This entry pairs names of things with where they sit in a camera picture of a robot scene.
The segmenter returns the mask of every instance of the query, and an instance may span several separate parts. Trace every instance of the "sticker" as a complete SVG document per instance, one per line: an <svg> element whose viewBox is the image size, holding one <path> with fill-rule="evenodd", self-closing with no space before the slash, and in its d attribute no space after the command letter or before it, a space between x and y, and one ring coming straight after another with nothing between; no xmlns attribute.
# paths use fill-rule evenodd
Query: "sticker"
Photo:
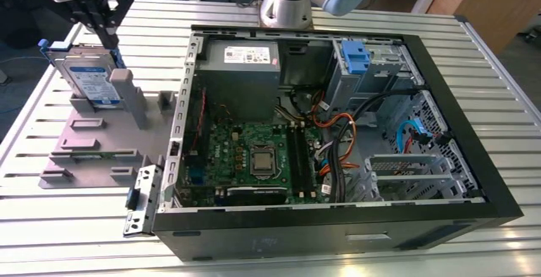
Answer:
<svg viewBox="0 0 541 277"><path fill-rule="evenodd" d="M327 104L324 101L320 102L320 107L324 109L324 111L328 111L331 108L329 104Z"/></svg>
<svg viewBox="0 0 541 277"><path fill-rule="evenodd" d="M271 51L267 47L227 47L224 63L271 63Z"/></svg>
<svg viewBox="0 0 541 277"><path fill-rule="evenodd" d="M108 82L108 73L102 67L70 67L72 78L88 99L98 104L120 103L120 96Z"/></svg>
<svg viewBox="0 0 541 277"><path fill-rule="evenodd" d="M331 185L321 185L321 193L331 195Z"/></svg>

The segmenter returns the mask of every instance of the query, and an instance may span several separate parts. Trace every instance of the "white table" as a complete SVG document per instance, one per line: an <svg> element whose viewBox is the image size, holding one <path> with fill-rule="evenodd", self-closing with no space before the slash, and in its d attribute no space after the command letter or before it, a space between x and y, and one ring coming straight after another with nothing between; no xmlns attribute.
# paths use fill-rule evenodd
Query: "white table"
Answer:
<svg viewBox="0 0 541 277"><path fill-rule="evenodd" d="M123 239L126 188L43 190L39 173L71 112L70 87L44 73L0 146L0 274L102 276L524 276L541 274L540 113L468 24L451 16L315 9L317 29L417 34L525 217L425 251L182 262L158 238ZM138 0L120 50L147 94L178 91L191 24L258 25L232 4ZM99 43L76 27L68 39Z"/></svg>

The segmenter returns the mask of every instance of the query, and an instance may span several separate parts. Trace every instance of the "green motherboard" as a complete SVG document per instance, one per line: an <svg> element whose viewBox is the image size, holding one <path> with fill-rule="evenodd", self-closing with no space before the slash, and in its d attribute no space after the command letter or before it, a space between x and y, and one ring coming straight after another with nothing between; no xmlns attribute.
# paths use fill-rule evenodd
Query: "green motherboard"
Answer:
<svg viewBox="0 0 541 277"><path fill-rule="evenodd" d="M313 169L315 127L274 124L216 124L210 130L204 167L188 166L191 185L180 189L188 206L220 206L219 195L234 187L286 188L288 204L323 203ZM303 162L303 170L295 167Z"/></svg>

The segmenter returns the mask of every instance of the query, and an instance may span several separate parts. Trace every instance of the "cpu socket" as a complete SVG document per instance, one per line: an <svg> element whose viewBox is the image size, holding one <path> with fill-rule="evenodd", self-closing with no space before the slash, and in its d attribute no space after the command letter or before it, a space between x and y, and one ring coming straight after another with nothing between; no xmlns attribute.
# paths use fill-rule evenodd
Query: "cpu socket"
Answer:
<svg viewBox="0 0 541 277"><path fill-rule="evenodd" d="M274 145L252 145L251 175L267 180L276 175L276 148Z"/></svg>

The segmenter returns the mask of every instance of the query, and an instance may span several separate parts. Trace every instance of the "ram slot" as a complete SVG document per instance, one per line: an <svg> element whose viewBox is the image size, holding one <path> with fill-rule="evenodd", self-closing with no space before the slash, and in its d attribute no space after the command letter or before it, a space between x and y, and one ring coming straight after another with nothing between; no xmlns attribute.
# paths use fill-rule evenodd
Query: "ram slot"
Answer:
<svg viewBox="0 0 541 277"><path fill-rule="evenodd" d="M300 174L299 157L298 157L298 135L296 128L288 128L286 134L288 143L288 158L290 158L290 169L291 169L291 186L294 190L294 195L299 195L303 192L303 178Z"/></svg>
<svg viewBox="0 0 541 277"><path fill-rule="evenodd" d="M304 129L296 128L296 145L298 145L298 164L299 164L299 175L301 181L301 190L305 196L311 195L313 191L312 174L311 174L311 161L309 161L309 151L308 142L304 135Z"/></svg>

